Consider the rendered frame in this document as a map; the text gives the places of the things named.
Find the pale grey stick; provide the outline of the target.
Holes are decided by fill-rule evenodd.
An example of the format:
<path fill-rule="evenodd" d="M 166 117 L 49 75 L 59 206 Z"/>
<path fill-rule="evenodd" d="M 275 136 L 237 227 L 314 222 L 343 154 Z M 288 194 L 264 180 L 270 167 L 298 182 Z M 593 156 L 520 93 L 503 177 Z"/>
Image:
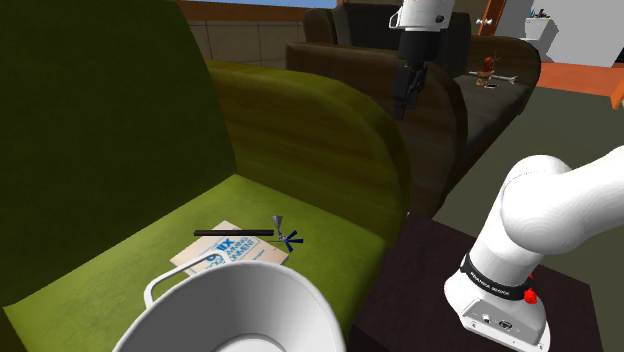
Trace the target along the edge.
<path fill-rule="evenodd" d="M 487 80 L 490 80 L 490 79 L 502 80 L 502 81 L 510 82 L 511 84 L 515 84 L 515 81 L 518 78 L 518 76 L 508 77 L 508 76 L 496 75 L 494 71 L 491 71 L 491 72 L 469 71 L 468 73 L 470 75 L 478 77 L 479 79 L 483 78 Z"/>

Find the dark robot stand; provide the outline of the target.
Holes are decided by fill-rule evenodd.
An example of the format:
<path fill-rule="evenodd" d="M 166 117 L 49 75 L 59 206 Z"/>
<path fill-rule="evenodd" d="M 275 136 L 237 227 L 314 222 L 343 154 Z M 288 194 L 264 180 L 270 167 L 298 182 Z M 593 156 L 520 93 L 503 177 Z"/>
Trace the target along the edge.
<path fill-rule="evenodd" d="M 444 282 L 473 237 L 418 214 L 407 217 L 351 328 L 348 352 L 514 352 L 467 331 Z M 551 329 L 549 352 L 603 352 L 589 285 L 538 266 L 534 288 Z"/>

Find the beige book with blue print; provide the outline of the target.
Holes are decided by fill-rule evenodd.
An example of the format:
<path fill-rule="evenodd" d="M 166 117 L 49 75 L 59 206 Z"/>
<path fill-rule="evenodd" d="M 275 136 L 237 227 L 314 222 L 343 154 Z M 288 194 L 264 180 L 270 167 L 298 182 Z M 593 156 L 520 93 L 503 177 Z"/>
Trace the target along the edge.
<path fill-rule="evenodd" d="M 222 221 L 214 229 L 239 229 L 228 221 Z M 204 255 L 212 250 L 224 251 L 231 261 L 262 260 L 275 264 L 284 264 L 289 255 L 280 248 L 264 241 L 260 237 L 253 236 L 217 236 L 199 237 L 192 244 L 184 248 L 180 253 L 170 259 L 175 266 Z"/>

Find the green sofa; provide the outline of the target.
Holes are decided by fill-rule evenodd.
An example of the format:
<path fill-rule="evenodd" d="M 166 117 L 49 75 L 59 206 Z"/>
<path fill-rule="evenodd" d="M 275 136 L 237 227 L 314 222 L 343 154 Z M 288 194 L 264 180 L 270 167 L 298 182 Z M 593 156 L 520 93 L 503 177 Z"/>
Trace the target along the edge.
<path fill-rule="evenodd" d="M 128 346 L 174 255 L 276 215 L 346 336 L 410 184 L 371 98 L 206 60 L 175 0 L 0 0 L 0 352 Z"/>

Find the orange-brown door with white knob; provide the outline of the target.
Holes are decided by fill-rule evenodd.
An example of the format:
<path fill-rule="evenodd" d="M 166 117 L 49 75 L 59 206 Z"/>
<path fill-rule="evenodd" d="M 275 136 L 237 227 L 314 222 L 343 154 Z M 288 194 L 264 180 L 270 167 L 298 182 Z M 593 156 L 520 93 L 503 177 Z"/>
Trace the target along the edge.
<path fill-rule="evenodd" d="M 475 21 L 479 26 L 479 36 L 493 36 L 507 0 L 488 0 L 484 14 Z"/>

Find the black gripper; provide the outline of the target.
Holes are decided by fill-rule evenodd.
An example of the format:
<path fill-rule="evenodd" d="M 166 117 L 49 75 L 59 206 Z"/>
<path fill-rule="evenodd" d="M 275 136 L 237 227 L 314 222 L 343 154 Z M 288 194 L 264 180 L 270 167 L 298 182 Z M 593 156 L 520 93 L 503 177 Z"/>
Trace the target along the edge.
<path fill-rule="evenodd" d="M 395 77 L 392 90 L 394 119 L 404 118 L 405 110 L 412 100 L 411 96 L 418 96 L 424 88 L 428 62 L 436 59 L 441 38 L 441 32 L 404 31 L 401 34 L 399 57 L 408 67 L 399 67 Z"/>

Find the red-brown figure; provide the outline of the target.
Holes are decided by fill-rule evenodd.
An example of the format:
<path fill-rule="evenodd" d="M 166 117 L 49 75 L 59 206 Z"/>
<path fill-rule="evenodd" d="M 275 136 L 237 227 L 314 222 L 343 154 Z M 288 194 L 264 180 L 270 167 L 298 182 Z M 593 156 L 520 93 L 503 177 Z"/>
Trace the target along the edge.
<path fill-rule="evenodd" d="M 499 60 L 497 56 L 497 52 L 494 52 L 493 56 L 488 56 L 485 58 L 482 69 L 477 72 L 477 81 L 476 84 L 478 86 L 486 86 L 489 82 L 489 79 L 494 71 L 495 62 Z"/>

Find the dark brown sofa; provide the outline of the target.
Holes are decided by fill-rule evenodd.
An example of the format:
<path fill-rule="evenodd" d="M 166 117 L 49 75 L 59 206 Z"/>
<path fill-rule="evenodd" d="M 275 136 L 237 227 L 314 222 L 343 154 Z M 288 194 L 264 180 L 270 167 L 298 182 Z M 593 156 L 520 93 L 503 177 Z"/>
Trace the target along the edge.
<path fill-rule="evenodd" d="M 305 11 L 305 40 L 287 46 L 287 69 L 341 81 L 392 113 L 392 87 L 404 64 L 398 52 L 400 33 L 388 26 L 397 10 L 390 4 L 345 3 Z M 515 84 L 490 79 L 486 86 L 478 86 L 477 77 L 468 73 L 480 71 L 494 52 L 499 57 L 494 73 L 518 76 Z M 452 13 L 417 104 L 397 123 L 412 168 L 412 212 L 436 214 L 470 168 L 523 112 L 540 71 L 540 55 L 528 42 L 475 35 L 468 13 Z"/>

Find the black rod with blue blades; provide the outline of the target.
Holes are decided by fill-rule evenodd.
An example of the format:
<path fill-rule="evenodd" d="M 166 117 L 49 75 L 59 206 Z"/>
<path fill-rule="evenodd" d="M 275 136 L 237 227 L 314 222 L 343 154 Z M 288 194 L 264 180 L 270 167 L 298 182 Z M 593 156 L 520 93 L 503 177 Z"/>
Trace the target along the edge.
<path fill-rule="evenodd" d="M 283 221 L 283 217 L 280 215 L 272 215 L 272 222 L 275 226 L 274 230 L 269 229 L 211 229 L 211 230 L 195 230 L 193 232 L 194 236 L 197 237 L 217 237 L 217 236 L 253 236 L 253 237 L 271 237 L 277 235 L 277 238 L 274 239 L 274 242 L 281 242 L 286 245 L 289 252 L 293 251 L 292 243 L 302 244 L 304 242 L 303 238 L 297 238 L 296 235 L 298 232 L 293 230 L 288 236 L 284 235 L 281 232 L 281 224 Z"/>

